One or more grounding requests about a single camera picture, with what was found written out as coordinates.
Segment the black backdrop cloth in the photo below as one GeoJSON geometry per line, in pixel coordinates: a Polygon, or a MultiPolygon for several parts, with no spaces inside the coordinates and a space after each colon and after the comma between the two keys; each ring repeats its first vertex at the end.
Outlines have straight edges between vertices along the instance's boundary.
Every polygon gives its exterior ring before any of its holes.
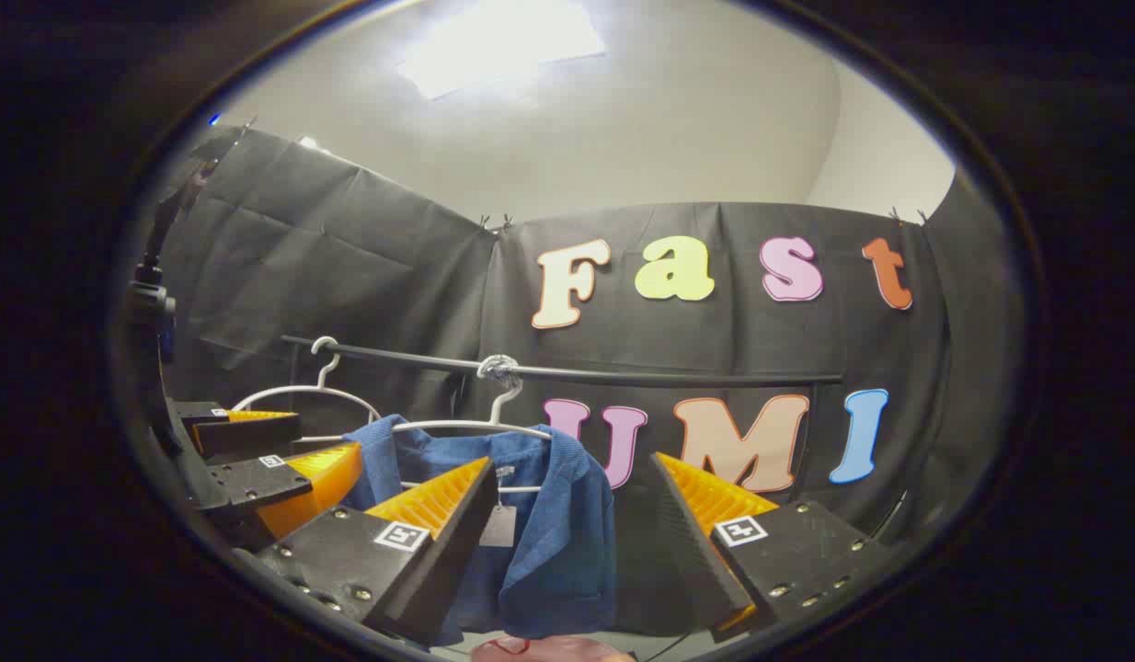
{"type": "Polygon", "coordinates": [[[306,382],[308,344],[632,384],[524,378],[608,471],[615,611],[698,627],[696,562],[651,460],[676,458],[861,533],[922,546],[987,474],[1022,402],[1026,290],[1012,238],[955,181],[926,223],[735,201],[613,207],[488,231],[395,181],[252,131],[166,240],[177,399],[238,404],[306,382]]]}

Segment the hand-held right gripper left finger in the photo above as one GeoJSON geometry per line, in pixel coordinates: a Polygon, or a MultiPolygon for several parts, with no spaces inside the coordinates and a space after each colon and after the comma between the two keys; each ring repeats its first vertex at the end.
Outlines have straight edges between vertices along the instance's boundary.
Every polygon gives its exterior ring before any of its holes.
{"type": "Polygon", "coordinates": [[[328,508],[255,562],[327,613],[436,645],[497,502],[480,456],[378,506],[328,508]]]}

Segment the white plastic clothes hanger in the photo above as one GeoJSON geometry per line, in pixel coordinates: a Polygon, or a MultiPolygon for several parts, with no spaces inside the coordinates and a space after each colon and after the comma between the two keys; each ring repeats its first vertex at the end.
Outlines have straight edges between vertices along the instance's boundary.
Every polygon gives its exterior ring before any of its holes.
{"type": "Polygon", "coordinates": [[[294,384],[284,385],[278,387],[270,387],[269,389],[258,391],[255,394],[250,394],[245,399],[241,399],[238,403],[232,407],[233,411],[249,411],[249,407],[255,404],[259,401],[264,401],[264,399],[274,397],[274,395],[289,395],[289,394],[316,394],[316,395],[333,395],[333,397],[344,399],[351,403],[358,404],[361,409],[367,412],[367,422],[375,422],[375,420],[380,418],[380,414],[375,410],[373,404],[365,402],[365,399],[359,397],[356,394],[346,393],[344,389],[335,389],[327,384],[329,374],[335,371],[335,369],[340,364],[343,357],[337,353],[338,341],[330,337],[323,336],[314,340],[310,345],[310,352],[312,355],[318,357],[323,350],[331,351],[331,360],[327,364],[321,366],[319,372],[316,374],[314,384],[294,384]]]}
{"type": "Polygon", "coordinates": [[[479,380],[499,382],[503,385],[503,393],[496,395],[491,401],[490,417],[487,419],[445,418],[407,420],[402,419],[390,427],[390,431],[432,431],[432,430],[472,430],[501,433],[513,433],[513,435],[526,437],[526,439],[541,439],[544,447],[552,449],[555,435],[550,431],[537,430],[537,428],[522,427],[501,422],[503,407],[518,397],[524,389],[524,382],[518,374],[518,360],[508,355],[486,357],[476,369],[476,377],[479,380]]]}

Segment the blue corduroy shirt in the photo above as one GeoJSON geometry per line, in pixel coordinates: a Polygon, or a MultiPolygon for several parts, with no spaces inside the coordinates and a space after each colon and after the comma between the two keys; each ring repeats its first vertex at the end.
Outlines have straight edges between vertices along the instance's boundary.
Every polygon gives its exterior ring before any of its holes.
{"type": "Polygon", "coordinates": [[[379,506],[404,491],[487,456],[504,487],[434,644],[466,632],[520,638],[585,635],[615,619],[617,562],[613,491],[602,466],[568,433],[434,437],[390,414],[345,436],[364,474],[345,506],[379,506]]]}

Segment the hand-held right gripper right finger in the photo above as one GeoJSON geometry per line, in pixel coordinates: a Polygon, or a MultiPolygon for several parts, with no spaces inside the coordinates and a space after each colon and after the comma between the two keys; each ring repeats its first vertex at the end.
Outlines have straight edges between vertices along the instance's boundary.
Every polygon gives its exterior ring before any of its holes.
{"type": "Polygon", "coordinates": [[[812,500],[777,506],[664,453],[650,464],[678,587],[715,638],[842,606],[886,565],[886,545],[812,500]]]}

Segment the black clothes rack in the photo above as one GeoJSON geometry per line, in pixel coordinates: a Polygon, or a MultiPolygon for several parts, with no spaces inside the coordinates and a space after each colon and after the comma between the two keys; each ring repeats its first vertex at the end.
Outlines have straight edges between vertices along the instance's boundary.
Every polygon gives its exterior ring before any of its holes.
{"type": "MultiPolygon", "coordinates": [[[[338,344],[340,357],[358,360],[387,360],[445,372],[466,372],[476,377],[480,361],[449,360],[407,355],[338,344]]],[[[527,382],[571,382],[575,385],[639,387],[639,389],[693,389],[693,399],[673,408],[682,425],[680,460],[711,471],[724,481],[753,493],[777,493],[794,483],[792,461],[804,417],[812,407],[812,389],[819,384],[840,382],[838,374],[812,376],[726,376],[726,374],[602,372],[520,366],[518,374],[527,382]]],[[[575,401],[550,399],[546,413],[549,424],[533,425],[537,430],[554,433],[552,449],[541,439],[526,439],[513,433],[432,430],[390,431],[404,419],[390,414],[350,433],[365,453],[370,481],[385,481],[388,471],[400,471],[403,481],[420,481],[437,471],[463,466],[488,456],[499,466],[501,476],[516,477],[514,493],[532,493],[543,479],[568,474],[580,466],[598,474],[602,466],[585,456],[579,441],[581,424],[591,414],[575,401]]]]}

